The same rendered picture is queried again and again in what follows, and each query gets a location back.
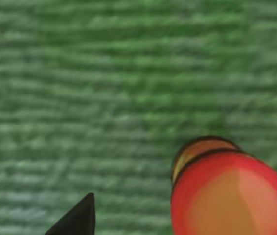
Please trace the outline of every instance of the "black pointed tip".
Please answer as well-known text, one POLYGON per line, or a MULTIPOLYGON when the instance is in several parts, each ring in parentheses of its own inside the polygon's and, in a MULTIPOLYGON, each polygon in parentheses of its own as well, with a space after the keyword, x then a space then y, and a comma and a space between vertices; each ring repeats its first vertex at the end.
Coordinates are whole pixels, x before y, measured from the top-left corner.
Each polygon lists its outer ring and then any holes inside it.
POLYGON ((94 235, 94 232, 95 199, 93 193, 88 193, 45 235, 94 235))

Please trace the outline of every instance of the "green surface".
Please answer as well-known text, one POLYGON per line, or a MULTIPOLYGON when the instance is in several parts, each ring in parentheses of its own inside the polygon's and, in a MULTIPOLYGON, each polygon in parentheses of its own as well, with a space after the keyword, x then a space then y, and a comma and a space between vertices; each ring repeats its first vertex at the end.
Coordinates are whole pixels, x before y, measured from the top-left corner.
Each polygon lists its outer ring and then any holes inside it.
POLYGON ((97 235, 170 235, 202 134, 277 170, 277 0, 0 0, 0 235, 88 192, 97 235))

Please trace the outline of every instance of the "red cylinder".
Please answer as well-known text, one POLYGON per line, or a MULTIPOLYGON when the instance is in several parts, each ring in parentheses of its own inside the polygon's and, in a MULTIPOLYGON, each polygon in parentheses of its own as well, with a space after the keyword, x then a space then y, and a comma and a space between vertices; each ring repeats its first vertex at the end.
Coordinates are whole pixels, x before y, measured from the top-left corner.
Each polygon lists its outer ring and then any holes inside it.
POLYGON ((191 141, 171 179, 174 235, 277 235, 277 173, 231 141, 191 141))

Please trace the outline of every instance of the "red ring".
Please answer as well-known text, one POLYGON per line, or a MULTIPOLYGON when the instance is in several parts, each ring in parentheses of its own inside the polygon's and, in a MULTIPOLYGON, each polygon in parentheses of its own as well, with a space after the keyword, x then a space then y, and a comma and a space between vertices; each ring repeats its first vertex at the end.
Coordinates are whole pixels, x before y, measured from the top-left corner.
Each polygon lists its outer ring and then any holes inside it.
POLYGON ((175 235, 188 235, 190 230, 185 227, 184 213, 196 192, 211 179, 227 169, 239 167, 261 175, 277 192, 277 173, 263 162, 248 158, 243 153, 214 153, 189 167, 175 184, 171 197, 171 220, 175 235))

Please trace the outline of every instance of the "black rim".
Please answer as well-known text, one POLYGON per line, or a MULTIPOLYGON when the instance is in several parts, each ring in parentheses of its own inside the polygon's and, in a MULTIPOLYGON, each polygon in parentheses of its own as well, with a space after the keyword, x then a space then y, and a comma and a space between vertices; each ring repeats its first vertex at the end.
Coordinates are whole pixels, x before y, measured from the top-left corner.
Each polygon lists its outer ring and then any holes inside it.
POLYGON ((207 152, 204 152, 204 153, 199 154, 196 158, 190 160, 190 161, 181 169, 181 171, 180 171, 179 174, 177 175, 177 178, 176 178, 175 182, 173 182, 173 185, 172 185, 171 197, 172 197, 172 192, 173 192, 173 190, 174 190, 174 188, 175 188, 175 185, 177 184, 179 178, 182 176, 182 174, 186 171, 186 169, 187 169, 190 165, 192 165, 192 164, 194 164, 194 163, 196 163, 196 162, 198 162, 198 161, 200 161, 200 160, 202 160, 202 159, 205 159, 205 158, 208 158, 208 157, 212 157, 214 154, 217 154, 217 153, 240 153, 240 154, 247 154, 246 152, 244 152, 244 151, 242 151, 242 150, 238 150, 238 149, 237 149, 237 150, 236 150, 236 149, 228 149, 228 148, 213 149, 213 150, 209 150, 209 151, 207 151, 207 152))
POLYGON ((235 143, 233 143, 232 141, 220 137, 220 136, 214 136, 214 135, 207 135, 207 136, 200 136, 194 139, 191 139, 190 141, 188 141, 187 143, 185 143, 177 152, 177 154, 175 155, 175 157, 173 158, 172 161, 172 165, 171 165, 171 180, 173 179, 173 167, 176 164, 178 158, 180 157, 180 155, 185 151, 186 148, 190 147, 191 145, 194 145, 200 141, 207 141, 207 140, 218 140, 218 141, 224 141, 226 143, 231 144, 235 149, 242 151, 242 149, 235 143))

